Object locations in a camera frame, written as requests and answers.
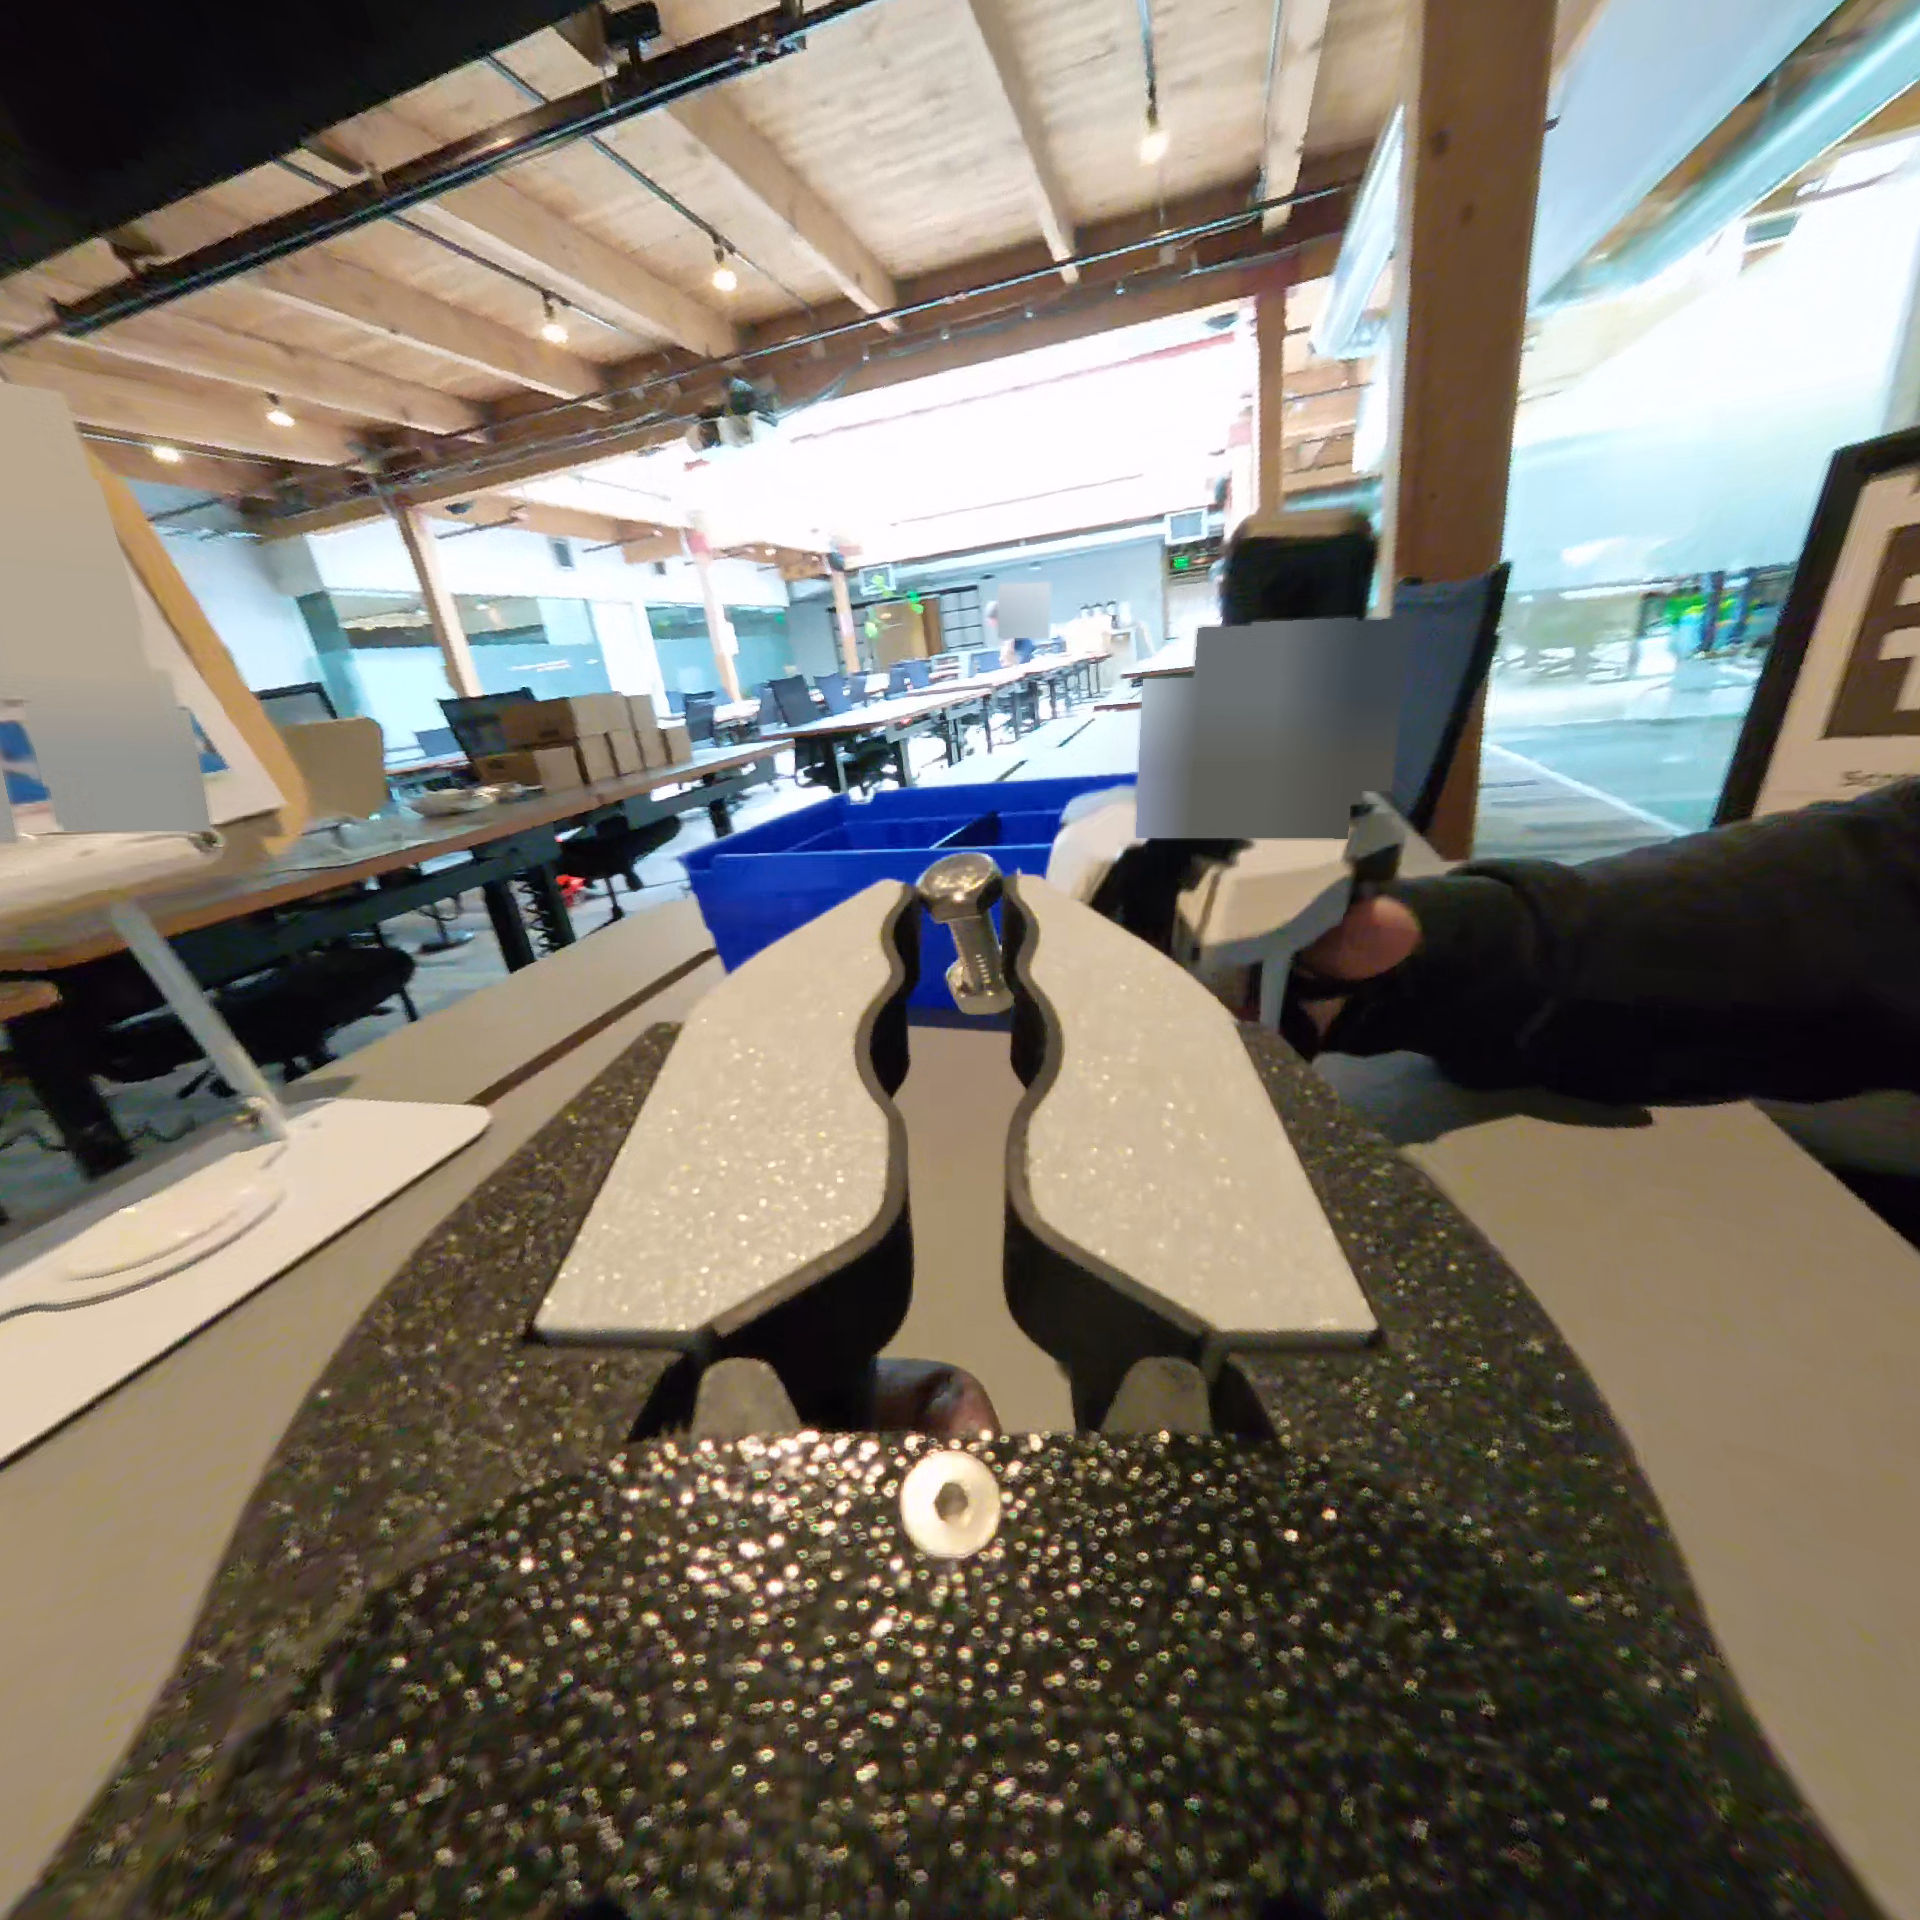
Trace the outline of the silver metal bolt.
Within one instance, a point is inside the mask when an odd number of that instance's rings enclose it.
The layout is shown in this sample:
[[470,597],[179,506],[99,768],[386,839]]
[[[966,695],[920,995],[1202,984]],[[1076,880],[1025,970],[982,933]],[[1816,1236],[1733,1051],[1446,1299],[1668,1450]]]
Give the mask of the silver metal bolt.
[[950,963],[945,983],[961,1016],[1006,1016],[1014,1007],[994,911],[1004,876],[992,854],[966,848],[932,859],[917,880],[928,922],[945,927]]

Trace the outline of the person's right forearm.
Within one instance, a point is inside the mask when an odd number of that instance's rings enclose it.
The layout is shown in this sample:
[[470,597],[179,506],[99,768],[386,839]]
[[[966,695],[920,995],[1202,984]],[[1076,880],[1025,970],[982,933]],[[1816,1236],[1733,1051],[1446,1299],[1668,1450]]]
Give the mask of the person's right forearm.
[[1304,1055],[1614,1106],[1918,1091],[1918,781],[1581,867],[1401,878],[1424,931]]

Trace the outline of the person's right hand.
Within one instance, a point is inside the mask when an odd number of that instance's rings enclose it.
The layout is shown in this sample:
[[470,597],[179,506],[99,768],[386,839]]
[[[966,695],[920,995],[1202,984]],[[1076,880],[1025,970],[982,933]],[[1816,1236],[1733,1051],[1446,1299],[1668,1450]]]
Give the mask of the person's right hand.
[[1340,923],[1296,955],[1288,975],[1290,1031],[1322,1043],[1348,998],[1403,967],[1422,942],[1422,923],[1403,901],[1355,898]]

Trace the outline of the blue plastic storage bin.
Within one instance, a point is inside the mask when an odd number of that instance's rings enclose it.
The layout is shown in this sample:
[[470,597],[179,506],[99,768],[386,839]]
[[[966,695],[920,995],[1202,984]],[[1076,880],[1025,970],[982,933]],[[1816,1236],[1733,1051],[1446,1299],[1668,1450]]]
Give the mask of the blue plastic storage bin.
[[1041,878],[1064,814],[1136,775],[888,787],[873,800],[816,800],[683,854],[717,963],[754,954],[881,880],[915,883],[937,858],[986,850],[1006,876]]

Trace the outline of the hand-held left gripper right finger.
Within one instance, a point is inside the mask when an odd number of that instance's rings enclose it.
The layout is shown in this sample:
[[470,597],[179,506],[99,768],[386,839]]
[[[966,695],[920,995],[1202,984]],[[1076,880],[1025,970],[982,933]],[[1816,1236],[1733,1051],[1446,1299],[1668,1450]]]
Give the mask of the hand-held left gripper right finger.
[[1170,958],[1044,880],[1006,894],[1025,1093],[1006,1199],[1060,1282],[1051,1338],[1120,1303],[1201,1352],[1363,1348],[1369,1306],[1240,1022]]

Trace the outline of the beige chair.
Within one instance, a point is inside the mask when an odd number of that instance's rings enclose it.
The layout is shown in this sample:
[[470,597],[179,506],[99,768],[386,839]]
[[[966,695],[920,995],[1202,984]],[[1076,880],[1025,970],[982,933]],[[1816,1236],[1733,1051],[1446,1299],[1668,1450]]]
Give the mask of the beige chair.
[[373,821],[394,797],[386,740],[366,716],[278,730],[307,792],[312,830]]

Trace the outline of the stack of cardboard boxes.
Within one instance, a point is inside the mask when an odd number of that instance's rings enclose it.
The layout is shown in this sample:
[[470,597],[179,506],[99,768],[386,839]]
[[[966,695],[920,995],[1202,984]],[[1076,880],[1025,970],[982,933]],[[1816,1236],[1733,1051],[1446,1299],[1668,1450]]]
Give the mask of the stack of cardboard boxes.
[[683,719],[660,716],[646,693],[507,701],[496,722],[505,752],[570,752],[586,783],[660,772],[690,752]]

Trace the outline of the wooden post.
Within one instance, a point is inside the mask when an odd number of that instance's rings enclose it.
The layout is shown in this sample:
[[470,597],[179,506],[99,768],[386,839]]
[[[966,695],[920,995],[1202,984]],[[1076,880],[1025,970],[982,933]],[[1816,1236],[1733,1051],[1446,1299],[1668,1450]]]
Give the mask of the wooden post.
[[1408,16],[1380,590],[1493,568],[1520,407],[1555,3]]

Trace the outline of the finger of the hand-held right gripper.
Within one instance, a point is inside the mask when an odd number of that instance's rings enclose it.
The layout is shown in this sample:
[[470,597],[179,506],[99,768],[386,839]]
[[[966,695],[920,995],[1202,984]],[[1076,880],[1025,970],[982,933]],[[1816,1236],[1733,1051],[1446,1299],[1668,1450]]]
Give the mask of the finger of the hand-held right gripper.
[[1363,797],[1337,839],[1256,839],[1202,861],[1177,895],[1177,960],[1198,975],[1288,978],[1361,898],[1398,876],[1408,823]]
[[1202,844],[1141,834],[1136,788],[1099,787],[1064,808],[1044,883],[1125,931],[1173,931],[1201,870]]

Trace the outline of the long wooden desk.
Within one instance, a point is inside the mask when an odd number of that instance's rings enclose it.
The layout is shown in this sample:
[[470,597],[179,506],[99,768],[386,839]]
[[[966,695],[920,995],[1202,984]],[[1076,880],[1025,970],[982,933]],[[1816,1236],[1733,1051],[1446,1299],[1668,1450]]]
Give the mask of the long wooden desk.
[[1068,717],[1069,708],[1090,703],[1104,690],[1112,662],[1106,652],[1041,652],[1030,662],[946,678],[797,726],[782,725],[766,746],[788,748],[797,776],[813,776],[832,795],[853,795],[882,776],[912,787],[915,735],[937,735],[945,766],[954,771],[970,755],[972,731],[990,752],[1018,746],[1042,725]]

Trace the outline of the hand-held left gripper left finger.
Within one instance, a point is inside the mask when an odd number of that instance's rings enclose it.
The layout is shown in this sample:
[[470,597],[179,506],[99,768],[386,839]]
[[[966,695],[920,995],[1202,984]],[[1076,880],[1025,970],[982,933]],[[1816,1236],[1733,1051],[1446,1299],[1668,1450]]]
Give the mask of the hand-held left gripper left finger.
[[534,1311],[545,1342],[740,1334],[890,1230],[906,1131],[873,1039],[906,987],[908,908],[881,880],[693,1007]]

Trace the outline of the framed black-white marker sign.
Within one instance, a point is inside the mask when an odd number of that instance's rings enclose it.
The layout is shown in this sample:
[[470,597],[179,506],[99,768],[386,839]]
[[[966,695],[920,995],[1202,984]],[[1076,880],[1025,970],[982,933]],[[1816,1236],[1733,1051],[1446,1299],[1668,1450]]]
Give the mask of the framed black-white marker sign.
[[1918,775],[1918,430],[1834,452],[1715,828]]

